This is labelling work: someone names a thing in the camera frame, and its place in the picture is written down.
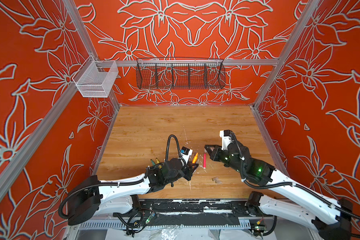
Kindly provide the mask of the orange marker pen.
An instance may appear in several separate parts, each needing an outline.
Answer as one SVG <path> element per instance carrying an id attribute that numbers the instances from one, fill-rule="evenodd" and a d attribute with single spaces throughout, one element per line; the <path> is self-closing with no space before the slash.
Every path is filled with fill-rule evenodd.
<path id="1" fill-rule="evenodd" d="M 199 155 L 199 153 L 196 153 L 196 154 L 194 155 L 194 158 L 193 158 L 193 160 L 192 160 L 192 164 L 195 164 L 195 163 L 197 162 L 197 160 L 198 160 L 198 155 Z"/>

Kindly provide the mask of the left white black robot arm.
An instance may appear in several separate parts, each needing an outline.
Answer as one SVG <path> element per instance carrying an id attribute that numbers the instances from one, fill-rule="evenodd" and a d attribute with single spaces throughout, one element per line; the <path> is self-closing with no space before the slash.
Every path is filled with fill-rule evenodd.
<path id="1" fill-rule="evenodd" d="M 125 214 L 134 208 L 133 196 L 161 191 L 179 179 L 190 181 L 199 166 L 193 163 L 193 151 L 176 145 L 178 157 L 169 159 L 171 140 L 178 142 L 175 135 L 169 135 L 164 161 L 147 167 L 138 176 L 113 181 L 100 181 L 96 175 L 86 178 L 62 200 L 59 217 L 74 226 L 93 216 Z"/>

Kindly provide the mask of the pink marker pen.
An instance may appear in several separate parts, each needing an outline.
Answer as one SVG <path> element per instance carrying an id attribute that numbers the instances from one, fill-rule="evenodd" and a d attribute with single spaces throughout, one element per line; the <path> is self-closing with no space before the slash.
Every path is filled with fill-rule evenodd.
<path id="1" fill-rule="evenodd" d="M 203 169 L 207 168 L 207 153 L 203 153 Z"/>

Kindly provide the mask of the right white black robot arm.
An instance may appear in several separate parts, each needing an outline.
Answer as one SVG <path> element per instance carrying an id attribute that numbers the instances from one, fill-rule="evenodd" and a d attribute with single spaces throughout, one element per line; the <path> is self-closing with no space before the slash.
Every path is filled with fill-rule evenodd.
<path id="1" fill-rule="evenodd" d="M 251 156 L 248 147 L 231 130 L 220 131 L 222 144 L 205 145 L 214 162 L 223 163 L 253 189 L 246 202 L 250 215 L 272 215 L 314 230 L 323 240 L 360 239 L 352 232 L 353 204 L 319 194 L 292 180 L 273 165 Z"/>

